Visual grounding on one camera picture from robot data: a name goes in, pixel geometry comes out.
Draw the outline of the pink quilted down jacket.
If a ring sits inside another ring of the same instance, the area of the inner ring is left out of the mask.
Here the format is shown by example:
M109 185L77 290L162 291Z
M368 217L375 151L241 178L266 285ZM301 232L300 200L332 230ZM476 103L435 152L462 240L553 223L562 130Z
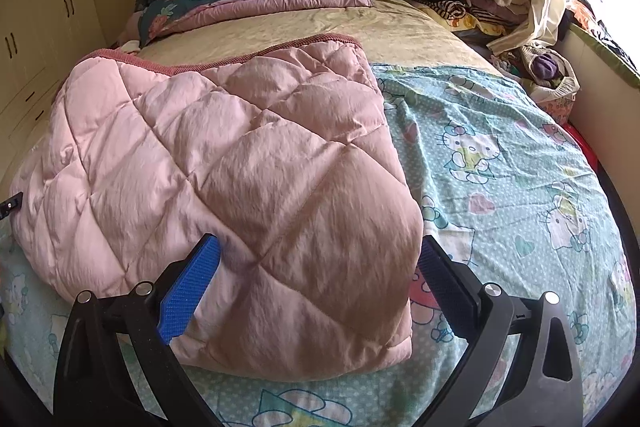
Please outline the pink quilted down jacket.
M219 268L171 343L182 363L321 381L411 357L423 219L351 38L206 66L94 52L11 187L13 235L65 299L130 291L217 237Z

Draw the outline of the basket of clothes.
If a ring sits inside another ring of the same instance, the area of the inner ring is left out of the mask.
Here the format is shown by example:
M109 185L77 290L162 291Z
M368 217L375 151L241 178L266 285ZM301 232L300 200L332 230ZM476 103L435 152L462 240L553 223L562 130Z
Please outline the basket of clothes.
M502 75L519 83L557 124L568 123L580 86L572 65L561 54L545 46L526 44L491 55L490 61Z

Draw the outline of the light blue cartoon bed sheet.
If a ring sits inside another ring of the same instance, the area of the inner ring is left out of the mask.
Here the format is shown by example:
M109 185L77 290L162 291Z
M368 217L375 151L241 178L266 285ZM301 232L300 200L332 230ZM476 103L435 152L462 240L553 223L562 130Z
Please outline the light blue cartoon bed sheet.
M585 422L634 376L634 238L608 178L570 132L501 77L462 66L374 66L402 169L427 228L475 273L530 296L557 291L582 368ZM192 369L230 426L405 426L463 343L426 291L412 358L385 372L298 389Z

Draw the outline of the red object beside bed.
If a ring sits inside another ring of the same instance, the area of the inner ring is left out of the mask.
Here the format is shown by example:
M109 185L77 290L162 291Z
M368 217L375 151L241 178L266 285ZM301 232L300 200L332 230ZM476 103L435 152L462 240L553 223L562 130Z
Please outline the red object beside bed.
M579 148L582 150L585 158L588 161L589 166L592 170L598 171L599 169L599 159L592 147L588 144L586 139L582 136L582 134L570 123L567 122L563 124L563 129L572 137L572 139L578 144Z

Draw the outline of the green window sill cover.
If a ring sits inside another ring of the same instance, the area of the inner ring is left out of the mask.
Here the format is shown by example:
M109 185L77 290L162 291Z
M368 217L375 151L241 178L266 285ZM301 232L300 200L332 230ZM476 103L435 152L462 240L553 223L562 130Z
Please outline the green window sill cover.
M568 0L565 5L568 29L600 57L631 88L639 89L639 69L630 55L612 38L602 20L594 15L587 0Z

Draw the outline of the beige bed cover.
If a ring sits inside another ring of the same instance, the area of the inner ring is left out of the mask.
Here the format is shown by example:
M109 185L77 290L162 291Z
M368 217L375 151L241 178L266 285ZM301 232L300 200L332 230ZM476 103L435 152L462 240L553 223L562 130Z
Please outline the beige bed cover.
M390 127L383 66L480 66L482 59L398 0L368 8L245 17L169 37L138 54L99 49L48 104L38 148L14 157L1 190L73 192L190 184L213 197L303 193L321 182L416 190L400 155L421 131Z

